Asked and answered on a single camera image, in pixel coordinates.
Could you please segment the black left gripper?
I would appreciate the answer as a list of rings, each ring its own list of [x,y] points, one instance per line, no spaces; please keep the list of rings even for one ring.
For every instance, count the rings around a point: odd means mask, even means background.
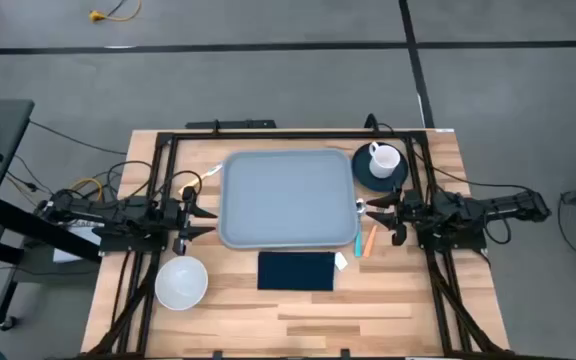
[[[212,214],[197,205],[198,193],[193,188],[187,188],[180,200],[169,198],[162,203],[163,226],[170,231],[177,231],[177,237],[173,241],[172,251],[178,256],[184,256],[187,244],[198,236],[212,232],[214,227],[192,226],[191,218],[216,218]]]

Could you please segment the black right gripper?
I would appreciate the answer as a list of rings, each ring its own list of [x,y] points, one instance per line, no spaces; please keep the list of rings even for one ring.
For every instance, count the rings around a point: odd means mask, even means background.
[[[406,223],[414,224],[418,222],[424,210],[424,201],[420,193],[416,190],[405,190],[401,199],[400,191],[390,192],[380,198],[366,202],[367,205],[377,208],[389,208],[396,206],[395,212],[372,212],[366,215],[376,222],[382,224],[387,229],[394,229],[392,244],[401,246],[407,238]]]

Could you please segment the orange-handled fork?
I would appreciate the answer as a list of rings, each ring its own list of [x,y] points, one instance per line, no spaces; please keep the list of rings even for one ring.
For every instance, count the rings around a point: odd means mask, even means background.
[[[364,258],[368,258],[371,256],[373,247],[374,247],[374,240],[376,237],[376,233],[377,233],[377,226],[373,225],[371,228],[371,231],[369,233],[368,239],[366,240],[365,246],[364,246],[364,250],[362,253],[362,256]]]

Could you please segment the dark blue plate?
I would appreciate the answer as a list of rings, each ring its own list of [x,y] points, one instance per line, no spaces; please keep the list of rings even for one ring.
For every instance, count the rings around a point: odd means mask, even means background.
[[[369,154],[369,145],[362,145],[353,155],[351,167],[354,177],[365,188],[387,193],[402,188],[409,175],[409,166],[403,154],[398,151],[401,157],[400,163],[395,167],[393,173],[387,178],[377,178],[369,170],[369,164],[372,159]]]

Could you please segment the teal-handled spoon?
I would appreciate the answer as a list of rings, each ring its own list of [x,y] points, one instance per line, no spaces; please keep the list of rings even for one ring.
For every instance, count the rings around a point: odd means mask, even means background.
[[[359,198],[356,201],[356,208],[357,208],[357,220],[358,220],[358,232],[357,235],[355,237],[355,241],[354,241],[354,256],[355,257],[361,257],[362,256],[362,216],[364,215],[364,213],[366,212],[367,209],[367,205],[366,202],[362,199]]]

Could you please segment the white ceramic mug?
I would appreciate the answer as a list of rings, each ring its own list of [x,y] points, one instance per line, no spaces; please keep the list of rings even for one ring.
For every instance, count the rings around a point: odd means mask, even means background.
[[[373,176],[385,179],[392,175],[401,161],[399,151],[390,145],[380,145],[377,142],[369,144],[371,157],[369,170]]]

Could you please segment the white ribbed bowl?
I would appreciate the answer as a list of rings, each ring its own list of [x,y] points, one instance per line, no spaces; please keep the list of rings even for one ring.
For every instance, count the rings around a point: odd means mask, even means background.
[[[161,305],[185,311],[197,305],[208,288],[208,273],[201,261],[180,256],[167,261],[155,279],[155,295]]]

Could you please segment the navy blue cloth napkin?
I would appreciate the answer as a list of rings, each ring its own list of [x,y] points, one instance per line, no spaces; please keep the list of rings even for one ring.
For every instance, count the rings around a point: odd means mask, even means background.
[[[335,271],[347,266],[340,252],[260,252],[257,289],[333,291]]]

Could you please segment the grey plastic tray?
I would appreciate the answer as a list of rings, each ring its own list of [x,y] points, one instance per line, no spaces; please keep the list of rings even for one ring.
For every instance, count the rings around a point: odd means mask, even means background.
[[[344,152],[244,151],[223,161],[218,234],[227,247],[341,247],[358,232],[351,163]]]

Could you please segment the black power strip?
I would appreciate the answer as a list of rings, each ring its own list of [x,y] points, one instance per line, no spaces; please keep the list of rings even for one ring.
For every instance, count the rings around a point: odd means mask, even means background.
[[[212,120],[206,122],[188,122],[186,129],[275,129],[277,127],[274,120],[269,119],[246,119],[238,121]]]

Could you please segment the white paper sheet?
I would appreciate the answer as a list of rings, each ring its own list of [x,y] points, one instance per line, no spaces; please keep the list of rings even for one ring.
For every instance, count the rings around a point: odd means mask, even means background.
[[[74,225],[68,225],[66,227],[66,230],[69,231],[70,233],[73,233],[73,234],[87,240],[88,242],[90,242],[92,244],[95,244],[97,246],[100,245],[101,238],[93,232],[93,227],[92,226],[86,226],[83,222],[78,222],[78,223],[75,223]],[[81,257],[78,257],[78,256],[73,255],[71,253],[64,252],[64,251],[59,250],[59,249],[55,249],[53,252],[52,260],[54,263],[69,263],[69,262],[81,260]]]

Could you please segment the black desk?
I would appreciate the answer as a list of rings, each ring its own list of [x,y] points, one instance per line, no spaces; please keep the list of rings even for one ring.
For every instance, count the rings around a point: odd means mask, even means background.
[[[33,108],[31,100],[0,100],[0,186]],[[0,199],[0,262],[11,270],[0,295],[0,330],[10,330],[18,322],[8,309],[20,282],[40,283],[59,275],[85,273],[77,263],[54,263],[54,249],[92,263],[101,262],[98,245]]]

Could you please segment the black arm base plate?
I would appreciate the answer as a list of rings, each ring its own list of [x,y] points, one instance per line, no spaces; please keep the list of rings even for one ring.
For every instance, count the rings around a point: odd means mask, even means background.
[[[438,252],[450,249],[481,250],[486,247],[483,218],[463,218],[458,213],[436,214],[417,222],[419,245]]]
[[[102,252],[152,252],[162,250],[167,243],[165,231],[146,232],[117,227],[95,227],[92,232],[100,237],[99,247]]]

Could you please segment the black metal table frame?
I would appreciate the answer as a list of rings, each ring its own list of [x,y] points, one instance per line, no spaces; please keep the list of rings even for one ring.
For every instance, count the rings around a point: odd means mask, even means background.
[[[182,139],[173,172],[204,172],[248,150],[333,148],[350,157],[375,139],[369,129],[353,130],[358,138],[342,137],[351,130],[250,130],[252,139],[226,139],[244,131],[212,136],[180,130],[176,134],[210,136]],[[362,219],[369,237],[377,224]],[[204,234],[187,253],[206,266],[207,293],[186,311],[169,310],[154,299],[144,356],[186,360],[222,351],[224,359],[339,358],[342,349],[353,359],[443,355],[425,250],[412,225],[406,226],[406,241],[393,246],[393,232],[377,225],[369,257],[354,257],[352,244],[342,247],[349,265],[335,270],[332,292],[257,290],[257,252],[229,249],[216,232]],[[92,350],[110,329],[123,258],[103,258],[80,352]],[[464,306],[492,342],[510,349],[488,263],[464,249],[454,249],[452,258]]]

